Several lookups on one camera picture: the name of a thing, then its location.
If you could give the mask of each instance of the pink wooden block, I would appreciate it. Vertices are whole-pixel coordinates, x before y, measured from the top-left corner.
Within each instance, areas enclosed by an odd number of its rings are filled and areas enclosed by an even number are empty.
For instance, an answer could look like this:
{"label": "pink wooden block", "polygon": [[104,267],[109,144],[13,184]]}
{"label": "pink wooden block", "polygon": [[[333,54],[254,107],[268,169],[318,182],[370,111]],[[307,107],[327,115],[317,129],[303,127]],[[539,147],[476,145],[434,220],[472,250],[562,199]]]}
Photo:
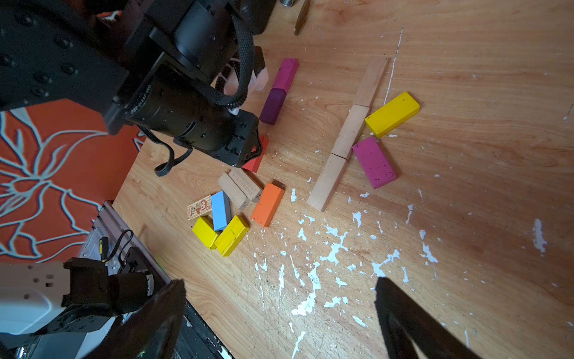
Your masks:
{"label": "pink wooden block", "polygon": [[280,88],[289,92],[291,87],[291,81],[295,77],[295,72],[297,72],[297,67],[299,67],[299,61],[297,59],[283,59],[281,67],[277,72],[277,77],[273,82],[273,88]]}
{"label": "pink wooden block", "polygon": [[353,146],[361,167],[374,189],[397,179],[391,165],[383,155],[374,137],[369,137]]}

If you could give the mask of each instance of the white robot part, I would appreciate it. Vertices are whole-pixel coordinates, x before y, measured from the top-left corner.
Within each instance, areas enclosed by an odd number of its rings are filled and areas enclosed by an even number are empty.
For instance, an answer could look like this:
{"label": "white robot part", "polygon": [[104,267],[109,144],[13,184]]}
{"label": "white robot part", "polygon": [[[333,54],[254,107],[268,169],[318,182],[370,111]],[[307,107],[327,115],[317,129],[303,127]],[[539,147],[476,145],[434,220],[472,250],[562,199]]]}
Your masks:
{"label": "white robot part", "polygon": [[70,293],[70,271],[62,262],[0,263],[0,329],[34,333],[57,317]]}

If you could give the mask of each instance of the blue wooden block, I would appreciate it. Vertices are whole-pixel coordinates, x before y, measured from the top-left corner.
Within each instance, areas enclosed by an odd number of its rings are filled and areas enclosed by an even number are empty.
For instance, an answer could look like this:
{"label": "blue wooden block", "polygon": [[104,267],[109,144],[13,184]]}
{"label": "blue wooden block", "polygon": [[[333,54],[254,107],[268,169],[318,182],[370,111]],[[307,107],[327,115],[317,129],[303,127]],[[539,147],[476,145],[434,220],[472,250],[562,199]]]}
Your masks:
{"label": "blue wooden block", "polygon": [[231,221],[229,197],[220,191],[211,196],[211,214],[214,217],[214,230],[224,230]]}

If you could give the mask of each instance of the black cable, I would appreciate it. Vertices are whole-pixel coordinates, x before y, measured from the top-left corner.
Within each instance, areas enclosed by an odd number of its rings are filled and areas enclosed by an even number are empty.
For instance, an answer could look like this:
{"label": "black cable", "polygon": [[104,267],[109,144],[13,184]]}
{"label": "black cable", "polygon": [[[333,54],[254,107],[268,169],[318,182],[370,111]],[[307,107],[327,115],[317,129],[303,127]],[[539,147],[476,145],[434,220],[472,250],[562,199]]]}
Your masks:
{"label": "black cable", "polygon": [[126,235],[127,232],[131,232],[130,238],[127,240],[126,244],[123,246],[123,248],[126,247],[126,245],[131,242],[131,239],[134,238],[134,232],[131,229],[126,229],[122,232],[122,234],[119,235],[118,241],[115,243],[114,249],[111,251],[110,255],[103,260],[102,262],[104,263],[108,263],[112,258],[114,258],[115,254],[118,252],[119,249],[119,244],[122,242],[122,238],[123,236]]}

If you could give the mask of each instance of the wood grain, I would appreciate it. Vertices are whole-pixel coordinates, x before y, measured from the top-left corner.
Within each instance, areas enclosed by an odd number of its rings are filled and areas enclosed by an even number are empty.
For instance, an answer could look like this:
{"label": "wood grain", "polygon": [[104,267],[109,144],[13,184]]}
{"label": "wood grain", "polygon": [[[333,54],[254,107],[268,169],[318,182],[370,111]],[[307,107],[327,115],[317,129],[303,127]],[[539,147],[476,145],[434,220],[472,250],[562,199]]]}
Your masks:
{"label": "wood grain", "polygon": [[[385,358],[371,263],[383,263],[395,249],[400,260],[381,270],[463,343],[466,331],[478,355],[572,357],[572,2],[314,2],[296,37],[300,6],[278,3],[266,32],[255,39],[271,74],[286,57],[300,62],[279,121],[260,126],[269,147],[257,177],[286,186],[271,226],[252,222],[230,257],[206,249],[191,233],[186,206],[217,192],[227,166],[195,151],[158,178],[153,168],[167,152],[150,141],[114,207],[167,273],[185,280],[187,298],[236,358],[291,358],[302,331],[298,359]],[[373,109],[383,106],[389,88],[387,101],[408,91],[421,111],[389,133],[397,137],[381,138],[398,179],[372,190],[351,156],[329,208],[320,213],[305,200],[373,55],[391,58]],[[259,114],[269,90],[270,84],[250,96],[244,109]],[[360,138],[367,136],[364,129]],[[357,212],[360,228],[352,221]],[[547,242],[544,253],[534,246],[535,219]],[[339,250],[337,266],[320,260],[332,242],[340,243],[324,225],[337,227],[339,235],[348,231],[348,252]],[[297,237],[301,228],[306,241]],[[438,263],[425,265],[423,243]],[[256,272],[265,259],[267,271]],[[315,308],[293,316],[311,292],[307,273],[314,261],[321,264]],[[350,272],[352,264],[357,269]],[[339,288],[337,277],[348,285]],[[323,307],[334,296],[348,297],[349,304]]]}

